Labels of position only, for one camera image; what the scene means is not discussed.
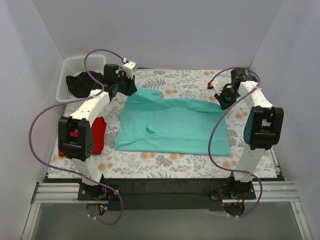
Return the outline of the teal t shirt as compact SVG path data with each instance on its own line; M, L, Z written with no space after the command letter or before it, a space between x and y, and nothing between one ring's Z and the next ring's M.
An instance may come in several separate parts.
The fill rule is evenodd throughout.
M155 89L137 89L125 102L114 139L117 151L229 156L224 111L194 98L162 98Z

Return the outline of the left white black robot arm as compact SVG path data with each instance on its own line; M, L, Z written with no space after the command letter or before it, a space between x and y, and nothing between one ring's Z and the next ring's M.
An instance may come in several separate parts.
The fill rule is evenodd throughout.
M83 174L80 186L95 200L103 199L107 189L101 184L104 176L92 157L95 146L92 125L117 93L131 96L137 91L134 75L136 68L137 63L134 61L128 61L122 66L106 64L101 80L103 92L101 85L95 85L90 91L91 99L82 103L69 117L63 116L58 121L58 150Z

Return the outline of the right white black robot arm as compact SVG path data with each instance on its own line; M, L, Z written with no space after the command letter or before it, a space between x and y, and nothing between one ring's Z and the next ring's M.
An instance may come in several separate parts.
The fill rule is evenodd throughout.
M244 198L246 194L254 193L252 174L262 156L280 140L284 110L267 100L259 88L259 79L248 71L247 68L236 67L230 72L230 83L211 82L216 91L214 97L222 110L231 109L238 100L244 100L249 109L243 130L244 150L235 170L217 189L222 199Z

